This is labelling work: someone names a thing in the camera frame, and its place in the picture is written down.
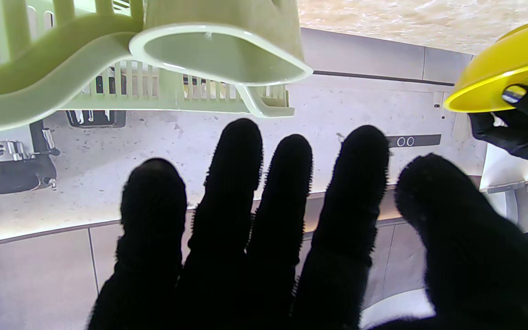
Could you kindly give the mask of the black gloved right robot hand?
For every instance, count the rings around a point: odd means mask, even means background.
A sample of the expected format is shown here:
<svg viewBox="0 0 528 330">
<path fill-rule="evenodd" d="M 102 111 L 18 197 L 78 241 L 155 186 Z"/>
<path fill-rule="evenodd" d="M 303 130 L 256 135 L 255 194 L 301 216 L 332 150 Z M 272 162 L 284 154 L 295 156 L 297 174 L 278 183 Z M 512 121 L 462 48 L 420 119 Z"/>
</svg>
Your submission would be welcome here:
<svg viewBox="0 0 528 330">
<path fill-rule="evenodd" d="M 296 265 L 312 175 L 300 134 L 273 155 L 262 200 L 263 141 L 256 123 L 222 131 L 182 260 L 187 197 L 162 158 L 136 167 L 120 205 L 124 234 L 89 330 L 357 330 L 372 266 L 389 143 L 360 126 L 341 145 L 299 280 Z M 528 237 L 471 179 L 428 154 L 400 174 L 396 205 L 426 249 L 434 315 L 375 330 L 528 330 Z"/>
</svg>

